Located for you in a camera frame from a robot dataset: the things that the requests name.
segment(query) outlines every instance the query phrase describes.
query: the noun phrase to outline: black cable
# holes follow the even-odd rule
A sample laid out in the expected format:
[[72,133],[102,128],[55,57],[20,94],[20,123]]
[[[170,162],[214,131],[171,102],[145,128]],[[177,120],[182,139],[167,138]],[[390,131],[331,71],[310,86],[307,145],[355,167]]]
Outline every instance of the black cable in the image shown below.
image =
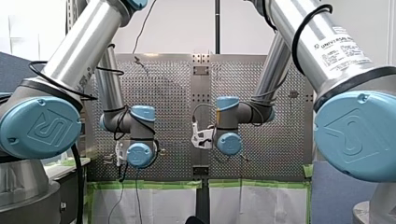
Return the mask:
[[140,207],[139,190],[137,189],[137,178],[139,177],[139,172],[140,172],[140,170],[136,169],[136,179],[134,180],[134,187],[136,188],[137,207],[139,208],[139,219],[140,219],[139,224],[143,224],[142,208]]
[[147,124],[145,124],[142,120],[140,120],[140,119],[137,118],[136,116],[134,116],[134,115],[132,115],[132,114],[131,114],[131,116],[132,116],[132,118],[134,118],[134,120],[136,120],[139,124],[143,125],[143,126],[144,126],[145,128],[147,128],[147,129],[149,129],[149,130],[152,132],[152,134],[155,135],[154,129],[152,129],[151,127],[149,127]]
[[274,32],[277,31],[276,27],[271,22],[271,19],[267,14],[267,9],[265,7],[265,0],[262,0],[262,15],[264,16],[264,19],[267,22],[267,24],[274,30]]
[[107,219],[107,224],[110,224],[110,219],[111,219],[111,215],[114,212],[114,209],[117,207],[117,205],[120,204],[121,200],[122,200],[122,196],[123,196],[123,192],[124,192],[124,186],[123,186],[123,181],[125,180],[125,176],[126,176],[126,171],[128,170],[128,162],[125,165],[125,169],[124,169],[124,173],[122,175],[122,178],[119,180],[119,182],[121,183],[121,195],[119,200],[114,204],[114,206],[111,208],[110,214],[108,215],[108,219]]
[[243,101],[241,101],[240,104],[248,105],[252,110],[256,111],[256,113],[258,113],[260,115],[262,122],[259,124],[252,123],[252,125],[254,127],[261,127],[265,123],[264,116],[262,115],[262,112],[256,106],[252,105],[249,102],[243,102]]
[[280,81],[279,84],[277,84],[277,85],[274,87],[273,90],[268,91],[268,92],[263,93],[263,94],[260,94],[260,95],[252,95],[251,97],[252,97],[252,98],[259,98],[259,97],[263,97],[263,96],[266,96],[266,95],[269,95],[269,94],[271,94],[271,93],[276,92],[277,90],[279,90],[280,87],[282,87],[283,83],[285,83],[287,77],[288,77],[288,74],[286,74],[286,75],[283,77],[282,81]]
[[79,157],[76,144],[72,146],[73,157],[76,162],[77,178],[78,178],[78,209],[77,209],[77,224],[82,224],[82,215],[84,213],[84,176],[82,172],[81,160]]
[[2,105],[3,103],[7,102],[9,97],[11,97],[11,95],[0,96],[0,105]]
[[[115,44],[113,44],[113,43],[111,43],[111,44],[109,44],[108,46],[107,46],[107,48],[115,48],[116,47],[116,45]],[[96,69],[98,69],[98,70],[102,70],[102,71],[106,71],[106,72],[111,72],[111,73],[114,73],[116,76],[123,76],[125,73],[123,72],[123,71],[121,71],[121,70],[117,70],[117,69],[110,69],[110,68],[104,68],[104,67],[99,67],[99,66],[96,66]]]
[[306,17],[303,19],[303,22],[298,27],[296,34],[294,35],[294,38],[293,38],[293,42],[291,45],[291,57],[293,58],[294,65],[296,66],[298,71],[301,74],[303,74],[304,76],[305,76],[305,74],[304,74],[303,68],[301,67],[301,65],[298,61],[298,57],[297,57],[298,42],[300,40],[301,33],[303,32],[305,26],[309,22],[311,22],[311,20],[314,19],[314,17],[316,15],[318,15],[321,12],[325,12],[325,11],[332,13],[332,5],[330,5],[330,4],[321,5],[321,6],[317,7],[315,10],[313,10],[312,12],[308,13],[308,15],[306,15]]
[[122,133],[120,126],[121,126],[123,119],[125,118],[125,115],[128,113],[128,111],[129,111],[129,106],[126,105],[124,107],[124,112],[122,112],[122,114],[117,119],[117,127],[116,127],[116,130],[114,130],[114,136],[113,136],[115,141],[119,141],[123,136],[125,136],[125,133]]
[[125,74],[123,71],[117,70],[117,69],[110,69],[110,68],[104,68],[104,67],[99,67],[99,66],[96,66],[96,69],[114,73],[116,76],[119,76],[119,77],[123,76]]
[[151,7],[148,10],[148,15],[146,16],[145,20],[143,21],[142,29],[140,30],[140,33],[137,36],[136,41],[134,42],[134,51],[132,51],[132,54],[134,54],[134,52],[137,49],[137,44],[139,43],[140,36],[143,34],[143,31],[144,31],[145,26],[146,26],[146,22],[148,21],[148,18],[149,18],[149,14],[151,13],[151,10],[154,8],[154,5],[155,5],[156,2],[157,2],[157,0],[154,0],[152,2],[152,4],[151,4]]
[[42,74],[40,71],[38,71],[38,70],[35,68],[35,65],[36,65],[36,64],[46,64],[46,63],[47,63],[46,61],[34,61],[34,62],[30,62],[30,63],[29,63],[29,68],[30,68],[30,70],[32,70],[32,72],[34,72],[36,75],[38,75],[39,77],[42,77],[42,78],[44,78],[46,81],[48,81],[49,84],[52,84],[52,85],[54,85],[54,86],[56,86],[56,87],[58,87],[58,88],[60,88],[60,89],[63,89],[63,90],[65,90],[65,91],[70,91],[70,92],[72,92],[72,93],[74,93],[74,94],[76,94],[76,95],[79,95],[79,96],[81,96],[81,97],[85,97],[85,98],[87,98],[88,100],[97,100],[97,99],[98,99],[98,98],[93,97],[93,96],[91,96],[91,95],[87,95],[87,94],[84,94],[84,93],[81,93],[81,92],[78,92],[78,91],[74,91],[74,90],[72,90],[72,89],[70,89],[70,88],[68,88],[68,87],[66,87],[66,86],[64,86],[64,85],[62,85],[62,84],[59,84],[58,82],[56,82],[56,81],[53,80],[52,78],[47,77],[46,75]]

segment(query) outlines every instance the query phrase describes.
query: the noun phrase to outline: metal frame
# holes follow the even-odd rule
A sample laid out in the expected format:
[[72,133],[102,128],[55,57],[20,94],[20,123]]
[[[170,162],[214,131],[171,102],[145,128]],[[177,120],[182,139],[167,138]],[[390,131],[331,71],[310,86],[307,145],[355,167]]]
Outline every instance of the metal frame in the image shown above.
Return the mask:
[[[255,78],[258,78],[260,75],[260,71],[262,70],[262,66],[265,60],[265,56],[254,56],[254,55],[205,55],[205,62],[203,62],[204,55],[190,55],[190,54],[142,54],[135,55],[139,62],[145,64],[147,69],[152,72],[152,77],[147,77],[145,69],[141,67],[141,65],[135,63],[135,57],[131,54],[120,54],[117,55],[119,69],[123,69],[126,72],[124,77],[121,77],[121,86],[123,90],[123,94],[126,98],[126,103],[129,105],[135,104],[149,104],[149,105],[157,105],[159,107],[158,111],[158,121],[156,122],[156,131],[157,136],[161,140],[165,138],[169,138],[173,143],[178,142],[181,145],[178,145],[178,150],[183,148],[183,152],[172,151],[172,147],[175,145],[167,145],[165,147],[165,153],[167,154],[165,157],[160,157],[159,160],[153,164],[152,167],[148,168],[146,171],[142,172],[140,177],[147,180],[159,180],[159,181],[172,181],[172,180],[192,180],[192,179],[208,179],[208,178],[238,178],[240,176],[244,178],[253,178],[253,179],[269,179],[269,180],[279,180],[279,181],[303,181],[304,180],[304,169],[303,164],[311,163],[312,161],[312,88],[309,83],[306,81],[304,77],[300,77],[299,74],[295,73],[294,67],[291,68],[291,72],[293,73],[290,77],[291,80],[287,85],[293,86],[298,85],[299,88],[299,97],[295,103],[297,104],[294,109],[298,110],[299,115],[304,115],[303,117],[299,117],[296,119],[296,122],[293,122],[294,125],[299,125],[299,127],[291,127],[288,130],[288,133],[280,133],[282,136],[279,136],[277,144],[280,145],[280,148],[274,148],[274,153],[277,153],[279,150],[282,150],[282,144],[285,145],[289,141],[298,141],[298,146],[294,148],[286,148],[288,151],[287,155],[290,155],[290,162],[279,161],[277,167],[273,167],[272,169],[282,171],[284,173],[279,173],[280,175],[268,175],[259,168],[254,168],[254,166],[260,166],[263,162],[258,163],[251,162],[246,165],[246,168],[241,168],[239,157],[233,158],[227,164],[222,164],[219,166],[214,162],[214,155],[218,155],[219,153],[214,150],[201,150],[194,148],[190,142],[191,139],[191,112],[199,103],[209,103],[214,104],[216,101],[216,96],[213,95],[215,89],[213,80],[215,78],[227,78],[226,77],[216,77],[219,76],[219,73],[216,73],[216,69],[229,69],[228,65],[242,64],[240,67],[236,67],[238,70],[238,74],[241,71],[245,72],[246,70],[246,78],[244,83],[242,83],[242,87],[239,92],[242,92],[241,96],[242,100],[246,100],[251,93],[254,92],[254,87],[256,85]],[[194,74],[195,73],[204,73],[205,68],[208,69],[209,74]],[[226,75],[229,72],[231,73],[233,70],[229,70],[228,72],[224,70],[226,73],[221,75]],[[169,80],[169,83],[179,82],[175,85],[166,84],[163,85],[164,78]],[[154,91],[163,91],[165,92],[165,98],[157,97],[155,95],[151,95],[149,98],[145,96],[145,94],[153,94]],[[285,90],[283,93],[280,93],[279,102],[282,106],[285,106]],[[100,131],[98,129],[98,115],[102,114],[102,111],[97,111],[97,108],[101,108],[99,102],[93,102],[92,108],[87,108],[88,118],[91,118],[93,122],[93,131],[94,137],[88,139],[93,141],[98,141],[101,143],[101,146],[98,146],[98,142],[96,142],[96,147],[90,147],[89,156],[92,157],[92,165],[91,171],[89,171],[89,180],[91,181],[101,181],[101,180],[114,180],[117,177],[117,169],[110,168],[111,165],[104,165],[104,163],[111,163],[112,158],[114,158],[114,146],[115,142],[112,139],[112,134],[107,133],[105,131]],[[214,117],[216,113],[214,109],[202,107],[197,111],[197,118],[199,120],[199,124],[201,125],[200,129],[206,128],[208,124],[213,123]],[[285,118],[285,111],[278,111],[277,114],[279,119]],[[240,128],[242,133],[246,132],[254,132],[255,134],[263,134],[262,137],[259,137],[259,140],[265,138],[266,133],[261,133],[255,130],[253,127],[244,124]],[[177,136],[174,137],[173,132],[178,132]],[[296,140],[294,135],[299,135],[299,138]],[[108,139],[105,141],[105,145],[103,145],[103,138]],[[257,150],[259,155],[247,154],[247,158],[254,161],[256,160],[266,160],[267,158],[260,157],[260,151]],[[182,158],[175,157],[177,155],[184,155]],[[297,159],[294,159],[294,155],[300,155]],[[274,160],[284,160],[284,154],[279,155],[272,159],[271,164],[274,166]],[[292,166],[294,172],[288,174],[288,169]],[[257,175],[257,173],[252,174],[248,171],[261,172]],[[133,179],[135,178],[134,170],[130,169],[127,174],[127,178]]]

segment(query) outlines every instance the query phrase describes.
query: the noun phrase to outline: blue panel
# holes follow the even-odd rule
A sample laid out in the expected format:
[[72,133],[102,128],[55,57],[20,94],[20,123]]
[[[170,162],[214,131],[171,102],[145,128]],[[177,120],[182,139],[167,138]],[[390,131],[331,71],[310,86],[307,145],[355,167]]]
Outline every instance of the blue panel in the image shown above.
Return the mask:
[[141,10],[148,4],[148,0],[127,0],[127,2],[134,10]]
[[318,112],[315,141],[328,162],[361,180],[396,181],[396,97],[350,91]]
[[227,110],[239,105],[239,97],[237,96],[220,96],[216,101],[216,107],[219,111]]
[[79,113],[57,97],[15,105],[0,120],[0,146],[21,159],[46,159],[69,149],[81,131]]
[[241,137],[236,133],[225,133],[219,138],[217,146],[227,156],[236,155],[242,149]]
[[148,105],[134,105],[132,106],[131,109],[132,115],[135,117],[149,121],[149,122],[154,122],[155,121],[155,109],[152,106]]
[[152,160],[151,148],[143,143],[132,144],[127,151],[127,161],[135,168],[145,168]]

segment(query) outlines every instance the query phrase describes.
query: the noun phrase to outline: pegboard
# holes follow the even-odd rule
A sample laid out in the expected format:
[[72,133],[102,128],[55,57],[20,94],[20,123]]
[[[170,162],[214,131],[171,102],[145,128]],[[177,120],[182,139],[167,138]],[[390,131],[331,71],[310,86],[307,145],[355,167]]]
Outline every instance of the pegboard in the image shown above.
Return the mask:
[[[224,95],[248,101],[264,66],[257,57],[260,56],[214,55],[212,102]],[[297,98],[290,97],[290,91],[297,91]],[[227,158],[218,150],[210,151],[209,178],[304,180],[303,164],[311,162],[312,151],[311,94],[309,82],[291,65],[276,98],[276,118],[261,127],[240,124],[245,158]]]
[[[143,65],[134,62],[133,55],[118,55],[118,68],[125,72],[120,77],[124,103],[127,105],[151,105],[156,110],[155,138],[160,141],[164,155],[141,171],[139,178],[152,180],[191,180],[191,116],[190,77],[191,56],[169,55],[149,57],[139,55]],[[98,94],[95,78],[93,94]],[[102,115],[99,101],[92,104],[94,116],[93,134],[95,155],[88,170],[90,181],[115,180],[118,169],[106,157],[114,154],[113,134],[103,131],[98,123]],[[134,179],[130,168],[128,179]]]
[[[133,55],[118,55],[124,102],[128,105],[152,105],[156,108],[156,138],[165,155],[139,177],[151,180],[191,180],[192,166],[196,165],[197,149],[191,149],[191,107],[194,92],[199,87],[194,79],[193,67],[197,64],[192,55],[137,55],[144,65],[135,63]],[[214,104],[218,96],[237,95],[248,100],[256,88],[265,56],[210,55],[210,85],[207,103]],[[276,119],[260,128],[240,125],[243,154],[249,162],[239,157],[227,159],[214,149],[209,151],[209,178],[260,178],[271,180],[302,180],[303,164],[311,161],[312,150],[312,89],[305,78],[292,66],[288,78],[279,91],[276,101]],[[98,90],[92,79],[93,94]],[[297,91],[297,98],[289,98],[290,91]],[[214,123],[215,112],[199,115],[200,122]],[[92,103],[92,134],[94,153],[89,166],[90,181],[114,180],[118,169],[106,158],[114,154],[113,134],[103,131],[98,123],[102,115],[100,102]],[[127,178],[135,178],[129,169]]]

